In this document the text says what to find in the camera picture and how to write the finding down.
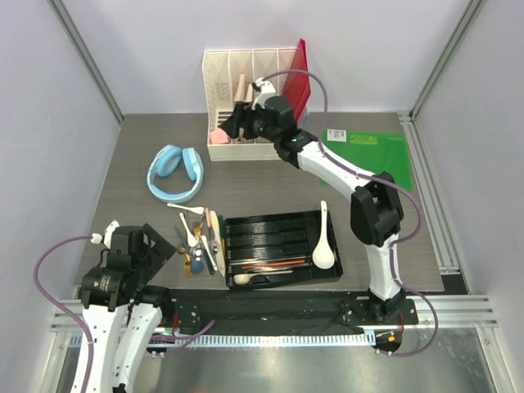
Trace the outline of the small white ceramic spoon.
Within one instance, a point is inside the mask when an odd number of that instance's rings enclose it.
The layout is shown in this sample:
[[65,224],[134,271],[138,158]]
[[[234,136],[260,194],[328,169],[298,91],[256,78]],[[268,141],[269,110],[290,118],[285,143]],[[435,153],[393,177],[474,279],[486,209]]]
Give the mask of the small white ceramic spoon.
[[233,281],[236,285],[243,286],[247,285],[252,278],[263,278],[264,274],[262,273],[243,273],[236,274],[233,276]]

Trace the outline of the black cutlery tray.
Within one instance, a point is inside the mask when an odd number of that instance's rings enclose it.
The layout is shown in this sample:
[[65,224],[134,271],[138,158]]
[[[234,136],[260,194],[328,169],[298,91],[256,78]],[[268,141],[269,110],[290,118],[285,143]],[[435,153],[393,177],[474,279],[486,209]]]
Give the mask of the black cutlery tray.
[[[249,291],[338,281],[344,271],[330,214],[327,214],[327,239],[335,264],[330,269],[319,269],[313,262],[312,253],[319,240],[320,227],[319,210],[226,218],[221,228],[226,285],[232,291]],[[270,280],[266,285],[253,285],[250,280],[247,285],[239,286],[233,281],[234,275],[246,273],[242,266],[301,259],[308,264],[285,266],[293,268],[291,273],[265,274]]]

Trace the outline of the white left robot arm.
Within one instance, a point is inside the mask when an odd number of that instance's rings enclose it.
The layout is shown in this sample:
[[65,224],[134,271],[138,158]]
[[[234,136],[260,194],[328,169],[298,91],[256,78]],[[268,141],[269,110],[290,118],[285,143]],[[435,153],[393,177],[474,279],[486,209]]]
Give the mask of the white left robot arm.
[[175,248],[151,225],[112,221],[93,240],[104,245],[99,264],[82,278],[82,336],[73,392],[130,392],[157,327],[168,325],[174,303],[152,278]]

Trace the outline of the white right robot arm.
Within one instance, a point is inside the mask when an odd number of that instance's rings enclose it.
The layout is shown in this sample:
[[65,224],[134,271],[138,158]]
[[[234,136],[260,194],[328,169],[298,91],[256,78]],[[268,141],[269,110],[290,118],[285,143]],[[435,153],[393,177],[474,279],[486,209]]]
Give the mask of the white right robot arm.
[[264,138],[285,162],[314,174],[350,203],[350,228],[366,247],[370,269],[369,311],[379,323],[396,318],[405,300],[400,284],[397,245],[404,212],[393,178],[352,165],[298,127],[285,97],[269,98],[263,106],[238,103],[220,125],[230,138]]

